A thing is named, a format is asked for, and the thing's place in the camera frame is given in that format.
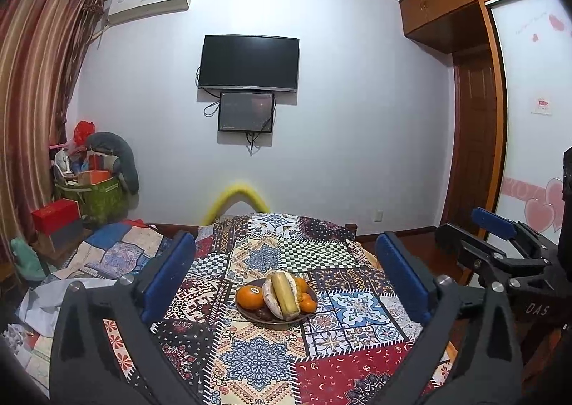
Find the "large orange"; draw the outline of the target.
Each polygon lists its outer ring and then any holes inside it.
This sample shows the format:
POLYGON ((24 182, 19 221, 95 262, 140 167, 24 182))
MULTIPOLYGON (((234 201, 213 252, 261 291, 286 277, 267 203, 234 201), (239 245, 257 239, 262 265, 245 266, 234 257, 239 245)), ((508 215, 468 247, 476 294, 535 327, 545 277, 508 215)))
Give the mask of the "large orange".
POLYGON ((236 304, 244 310, 257 311, 265 306, 262 289, 254 285, 245 285, 236 292, 236 304))

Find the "green storage box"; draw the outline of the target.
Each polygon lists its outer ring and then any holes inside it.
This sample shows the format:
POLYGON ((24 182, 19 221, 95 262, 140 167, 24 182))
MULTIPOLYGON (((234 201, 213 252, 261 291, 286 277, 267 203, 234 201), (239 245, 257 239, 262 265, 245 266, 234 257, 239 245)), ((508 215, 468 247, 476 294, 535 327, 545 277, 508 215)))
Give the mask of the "green storage box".
POLYGON ((116 177, 94 185, 54 183, 58 199, 75 201, 86 227, 93 229, 120 221, 128 214, 128 197, 116 177))

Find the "grey neck pillow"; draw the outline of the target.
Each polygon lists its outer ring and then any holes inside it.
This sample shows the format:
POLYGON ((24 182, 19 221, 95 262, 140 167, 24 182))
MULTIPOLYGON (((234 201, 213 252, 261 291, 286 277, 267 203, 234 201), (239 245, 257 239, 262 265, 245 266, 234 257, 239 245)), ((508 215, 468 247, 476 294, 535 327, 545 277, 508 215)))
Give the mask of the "grey neck pillow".
POLYGON ((87 137, 85 145, 96 153, 115 157, 112 173, 122 178, 125 190, 130 195, 139 193, 140 182, 135 156, 123 137, 111 132, 96 132, 87 137))

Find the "striped curtain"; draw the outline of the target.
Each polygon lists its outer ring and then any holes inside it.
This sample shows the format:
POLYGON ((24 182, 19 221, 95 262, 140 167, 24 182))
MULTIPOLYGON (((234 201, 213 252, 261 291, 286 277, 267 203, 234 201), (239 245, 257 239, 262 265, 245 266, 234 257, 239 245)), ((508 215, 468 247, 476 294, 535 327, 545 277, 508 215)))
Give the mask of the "striped curtain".
POLYGON ((31 239, 32 211, 52 195, 49 148, 66 139, 67 109, 106 0, 1 4, 1 260, 31 239))

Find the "wooden door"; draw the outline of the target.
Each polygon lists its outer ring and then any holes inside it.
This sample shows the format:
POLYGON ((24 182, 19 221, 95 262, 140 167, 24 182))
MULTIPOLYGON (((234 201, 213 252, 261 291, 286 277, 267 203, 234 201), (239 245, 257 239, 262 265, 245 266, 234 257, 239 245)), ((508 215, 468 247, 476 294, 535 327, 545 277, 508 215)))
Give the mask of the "wooden door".
POLYGON ((496 91, 493 58, 485 45, 453 55, 455 76, 455 134, 443 224, 470 234, 479 228, 471 212, 487 203, 493 173, 496 91))

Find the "yellow foam arch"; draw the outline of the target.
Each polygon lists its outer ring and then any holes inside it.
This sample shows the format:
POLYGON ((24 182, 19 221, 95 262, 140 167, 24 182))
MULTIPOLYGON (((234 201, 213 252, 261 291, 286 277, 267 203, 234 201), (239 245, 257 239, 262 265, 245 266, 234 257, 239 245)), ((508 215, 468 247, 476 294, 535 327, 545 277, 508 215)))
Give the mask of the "yellow foam arch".
POLYGON ((219 217, 239 204, 243 204, 254 212, 268 213, 270 211, 270 207, 252 186, 245 182, 234 182, 227 186, 210 205, 201 220, 201 225, 212 225, 219 217))

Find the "wall mounted television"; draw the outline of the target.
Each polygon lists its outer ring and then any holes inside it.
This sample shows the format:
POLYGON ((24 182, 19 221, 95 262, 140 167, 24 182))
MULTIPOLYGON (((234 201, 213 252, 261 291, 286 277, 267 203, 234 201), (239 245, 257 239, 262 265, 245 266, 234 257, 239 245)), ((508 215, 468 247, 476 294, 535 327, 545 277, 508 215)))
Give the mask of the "wall mounted television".
POLYGON ((202 89, 296 92, 300 41, 252 35, 206 35, 198 86, 202 89))

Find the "colourful patchwork tablecloth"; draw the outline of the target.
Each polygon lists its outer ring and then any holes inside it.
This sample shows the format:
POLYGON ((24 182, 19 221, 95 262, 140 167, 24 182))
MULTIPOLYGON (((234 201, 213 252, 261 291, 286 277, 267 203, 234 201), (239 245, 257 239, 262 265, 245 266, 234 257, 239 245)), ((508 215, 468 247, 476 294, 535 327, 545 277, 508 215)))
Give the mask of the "colourful patchwork tablecloth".
POLYGON ((365 404, 428 318, 351 230, 251 213, 102 227, 4 338, 52 404, 365 404))

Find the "peeled pomelo segment on plate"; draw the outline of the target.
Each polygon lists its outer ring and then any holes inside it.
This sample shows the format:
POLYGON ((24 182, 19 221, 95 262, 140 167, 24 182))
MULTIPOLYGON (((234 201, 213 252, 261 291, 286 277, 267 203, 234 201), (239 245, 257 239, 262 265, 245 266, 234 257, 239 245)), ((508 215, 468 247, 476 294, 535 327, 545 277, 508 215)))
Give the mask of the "peeled pomelo segment on plate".
POLYGON ((282 312, 287 321, 298 316, 301 309, 298 300, 298 288, 295 279, 288 272, 281 272, 282 312))

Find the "red plastic bag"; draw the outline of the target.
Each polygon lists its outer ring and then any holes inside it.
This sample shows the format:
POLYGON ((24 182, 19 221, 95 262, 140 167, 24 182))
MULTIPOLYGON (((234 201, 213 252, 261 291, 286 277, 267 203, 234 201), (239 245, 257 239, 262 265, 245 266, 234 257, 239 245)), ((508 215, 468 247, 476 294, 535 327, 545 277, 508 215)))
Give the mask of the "red plastic bag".
POLYGON ((73 132, 73 140, 76 146, 83 146, 89 136, 96 131, 95 124, 90 121, 81 120, 76 125, 73 132))

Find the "small mandarin orange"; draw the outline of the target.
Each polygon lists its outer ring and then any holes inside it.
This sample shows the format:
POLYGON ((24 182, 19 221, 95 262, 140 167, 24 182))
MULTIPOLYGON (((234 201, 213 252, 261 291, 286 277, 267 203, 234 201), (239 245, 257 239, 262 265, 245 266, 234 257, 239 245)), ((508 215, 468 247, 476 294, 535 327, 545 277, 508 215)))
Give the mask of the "small mandarin orange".
POLYGON ((315 313, 317 310, 317 302, 311 297, 310 294, 304 293, 301 295, 299 307, 301 312, 315 313))

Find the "red box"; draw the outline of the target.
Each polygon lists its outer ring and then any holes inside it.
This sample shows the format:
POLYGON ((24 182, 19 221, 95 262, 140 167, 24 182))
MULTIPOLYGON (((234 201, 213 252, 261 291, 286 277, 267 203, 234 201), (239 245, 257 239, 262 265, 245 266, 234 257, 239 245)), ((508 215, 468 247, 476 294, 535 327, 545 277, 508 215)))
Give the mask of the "red box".
POLYGON ((35 230, 42 234, 53 234, 80 219, 76 201, 60 199, 31 213, 35 230))

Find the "dark red grape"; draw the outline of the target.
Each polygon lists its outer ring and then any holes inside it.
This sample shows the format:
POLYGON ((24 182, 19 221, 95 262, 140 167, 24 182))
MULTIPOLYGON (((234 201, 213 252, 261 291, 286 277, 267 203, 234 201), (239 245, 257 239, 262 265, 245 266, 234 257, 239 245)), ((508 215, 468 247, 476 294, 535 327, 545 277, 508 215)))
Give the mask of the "dark red grape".
POLYGON ((274 321, 274 315, 271 313, 267 307, 263 307, 255 312, 256 316, 263 321, 271 322, 274 321))

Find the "yellow banana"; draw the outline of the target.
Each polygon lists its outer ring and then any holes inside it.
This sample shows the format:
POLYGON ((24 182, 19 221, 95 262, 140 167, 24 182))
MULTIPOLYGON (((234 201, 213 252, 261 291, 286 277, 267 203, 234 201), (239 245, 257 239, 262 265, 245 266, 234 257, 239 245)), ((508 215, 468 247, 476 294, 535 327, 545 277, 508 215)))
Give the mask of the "yellow banana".
POLYGON ((296 279, 286 271, 274 271, 271 287, 285 321, 294 319, 301 313, 296 279))

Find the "small black monitor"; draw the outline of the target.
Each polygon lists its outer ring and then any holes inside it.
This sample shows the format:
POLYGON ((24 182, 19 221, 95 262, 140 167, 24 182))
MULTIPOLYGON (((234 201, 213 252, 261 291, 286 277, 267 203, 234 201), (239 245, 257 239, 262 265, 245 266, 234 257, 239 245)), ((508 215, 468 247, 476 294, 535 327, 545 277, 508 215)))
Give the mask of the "small black monitor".
POLYGON ((271 134, 274 94, 263 92, 222 92, 219 99, 218 131, 271 134))

